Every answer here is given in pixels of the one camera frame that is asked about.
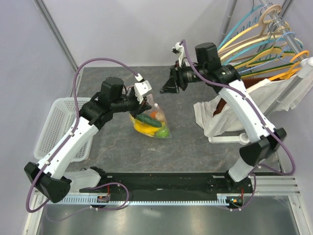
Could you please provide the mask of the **orange fruit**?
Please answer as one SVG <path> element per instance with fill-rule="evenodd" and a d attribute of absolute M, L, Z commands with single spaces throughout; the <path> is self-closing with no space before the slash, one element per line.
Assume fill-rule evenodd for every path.
<path fill-rule="evenodd" d="M 150 117 L 152 118 L 156 118 L 156 114 L 158 113 L 158 111 L 153 111 L 151 114 L 150 114 Z"/>

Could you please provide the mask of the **green custard apple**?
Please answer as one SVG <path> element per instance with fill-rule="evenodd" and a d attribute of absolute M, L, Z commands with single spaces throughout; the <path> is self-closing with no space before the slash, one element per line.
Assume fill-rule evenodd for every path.
<path fill-rule="evenodd" d="M 166 126 L 155 133 L 155 137 L 157 138 L 168 138 L 169 136 L 170 131 Z"/>

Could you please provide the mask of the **yellow banana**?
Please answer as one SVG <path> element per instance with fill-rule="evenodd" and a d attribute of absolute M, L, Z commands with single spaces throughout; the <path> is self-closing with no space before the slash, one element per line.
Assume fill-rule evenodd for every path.
<path fill-rule="evenodd" d="M 153 137 L 157 131 L 161 129 L 161 127 L 153 127 L 151 125 L 145 124 L 141 121 L 138 121 L 137 119 L 134 119 L 132 116 L 130 116 L 131 121 L 133 122 L 134 129 L 146 136 Z"/>

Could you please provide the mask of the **clear zip top bag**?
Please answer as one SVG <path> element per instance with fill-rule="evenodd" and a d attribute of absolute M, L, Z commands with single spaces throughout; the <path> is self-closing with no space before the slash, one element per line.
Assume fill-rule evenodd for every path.
<path fill-rule="evenodd" d="M 153 95 L 147 96 L 147 103 L 151 105 L 151 109 L 144 111 L 136 116 L 130 115 L 130 120 L 133 123 L 134 129 L 148 137 L 158 139 L 171 138 L 171 132 L 167 124 L 164 111 L 158 103 L 154 102 Z"/>

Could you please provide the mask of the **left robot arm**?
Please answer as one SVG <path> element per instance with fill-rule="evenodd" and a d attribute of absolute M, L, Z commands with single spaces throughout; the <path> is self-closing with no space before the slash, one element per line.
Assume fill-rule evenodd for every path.
<path fill-rule="evenodd" d="M 68 165 L 82 148 L 104 125 L 112 120 L 113 114 L 129 112 L 133 117 L 147 111 L 151 105 L 147 96 L 153 92 L 144 79 L 135 83 L 129 94 L 124 94 L 124 82 L 117 77 L 108 77 L 97 92 L 78 112 L 74 124 L 60 142 L 38 163 L 29 162 L 24 171 L 32 186 L 52 203 L 63 200 L 71 191 L 92 188 L 103 192 L 107 180 L 101 177 L 100 169 L 66 173 Z"/>

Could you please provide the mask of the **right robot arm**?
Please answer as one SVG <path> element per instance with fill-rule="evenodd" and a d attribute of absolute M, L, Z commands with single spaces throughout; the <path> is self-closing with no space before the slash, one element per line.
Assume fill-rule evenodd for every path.
<path fill-rule="evenodd" d="M 240 158 L 227 171 L 224 187 L 234 193 L 242 180 L 255 166 L 270 157 L 280 146 L 287 133 L 276 128 L 260 111 L 249 96 L 244 82 L 232 65 L 222 65 L 214 43 L 195 47 L 197 61 L 193 63 L 186 49 L 186 41 L 175 44 L 172 52 L 178 60 L 170 67 L 169 79 L 160 89 L 162 94 L 177 94 L 189 83 L 204 81 L 230 106 L 242 123 L 249 144 L 240 148 Z"/>

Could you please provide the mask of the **green cucumber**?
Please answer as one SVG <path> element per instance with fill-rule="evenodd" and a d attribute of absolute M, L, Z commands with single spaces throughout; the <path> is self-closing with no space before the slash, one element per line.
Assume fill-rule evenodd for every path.
<path fill-rule="evenodd" d="M 156 127 L 156 128 L 160 128 L 162 127 L 162 124 L 160 121 L 158 121 L 155 118 L 150 117 L 149 115 L 145 114 L 145 113 L 141 113 L 139 114 L 136 119 L 138 121 L 143 122 L 144 124 L 150 125 L 152 127 Z"/>

